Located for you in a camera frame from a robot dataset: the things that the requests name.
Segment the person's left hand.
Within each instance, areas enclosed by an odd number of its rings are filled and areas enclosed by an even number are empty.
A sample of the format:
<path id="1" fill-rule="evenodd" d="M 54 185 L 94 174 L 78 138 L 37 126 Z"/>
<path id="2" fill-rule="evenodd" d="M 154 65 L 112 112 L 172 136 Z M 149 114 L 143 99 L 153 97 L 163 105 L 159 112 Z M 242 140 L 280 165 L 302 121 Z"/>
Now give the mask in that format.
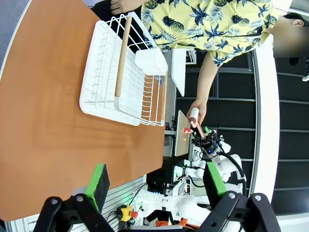
<path id="1" fill-rule="evenodd" d="M 205 115 L 206 115 L 206 111 L 207 111 L 207 102 L 204 100 L 198 100 L 196 99 L 190 106 L 188 112 L 187 112 L 187 118 L 189 118 L 191 111 L 193 108 L 198 108 L 199 109 L 199 114 L 197 117 L 197 121 L 199 123 L 199 125 L 202 124 Z"/>

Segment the person's right hand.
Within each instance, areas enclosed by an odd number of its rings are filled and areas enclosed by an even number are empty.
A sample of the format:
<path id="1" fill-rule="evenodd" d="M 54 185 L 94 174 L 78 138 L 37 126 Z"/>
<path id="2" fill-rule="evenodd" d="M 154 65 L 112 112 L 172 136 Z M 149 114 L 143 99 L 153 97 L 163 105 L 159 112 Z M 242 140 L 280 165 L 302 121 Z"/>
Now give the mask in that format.
<path id="1" fill-rule="evenodd" d="M 111 0 L 111 12 L 113 15 L 132 12 L 142 6 L 145 0 Z"/>

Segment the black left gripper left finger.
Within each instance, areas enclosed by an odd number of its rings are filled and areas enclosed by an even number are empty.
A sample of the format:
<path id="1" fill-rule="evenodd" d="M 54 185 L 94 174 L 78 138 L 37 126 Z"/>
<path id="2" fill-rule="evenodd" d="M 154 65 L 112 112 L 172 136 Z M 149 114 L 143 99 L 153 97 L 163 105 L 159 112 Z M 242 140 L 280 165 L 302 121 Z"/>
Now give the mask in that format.
<path id="1" fill-rule="evenodd" d="M 84 224 L 90 232 L 112 232 L 101 214 L 109 186 L 106 164 L 98 164 L 84 193 L 65 201 L 56 196 L 45 200 L 34 231 L 70 232 L 73 225 Z"/>

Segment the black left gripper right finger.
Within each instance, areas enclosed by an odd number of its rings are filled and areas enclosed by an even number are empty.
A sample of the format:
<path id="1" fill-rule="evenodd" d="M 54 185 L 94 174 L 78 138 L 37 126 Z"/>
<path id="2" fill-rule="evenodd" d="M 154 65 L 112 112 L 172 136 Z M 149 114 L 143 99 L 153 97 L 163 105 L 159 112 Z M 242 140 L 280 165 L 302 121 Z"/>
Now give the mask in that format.
<path id="1" fill-rule="evenodd" d="M 281 231 L 267 196 L 254 193 L 246 197 L 227 190 L 215 163 L 207 163 L 203 183 L 211 212 L 201 224 L 201 232 L 222 232 L 231 222 L 235 222 L 245 232 Z"/>

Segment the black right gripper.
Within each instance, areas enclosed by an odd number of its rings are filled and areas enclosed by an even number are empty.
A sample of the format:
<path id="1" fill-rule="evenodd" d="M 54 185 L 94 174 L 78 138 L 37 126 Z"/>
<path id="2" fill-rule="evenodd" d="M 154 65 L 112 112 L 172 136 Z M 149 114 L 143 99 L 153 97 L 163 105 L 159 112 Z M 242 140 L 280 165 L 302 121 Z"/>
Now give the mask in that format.
<path id="1" fill-rule="evenodd" d="M 200 135 L 192 133 L 191 143 L 200 147 L 201 150 L 209 156 L 216 156 L 221 152 L 219 141 L 216 136 L 216 130 L 211 130 L 208 127 L 205 127 L 204 137 L 200 137 Z"/>

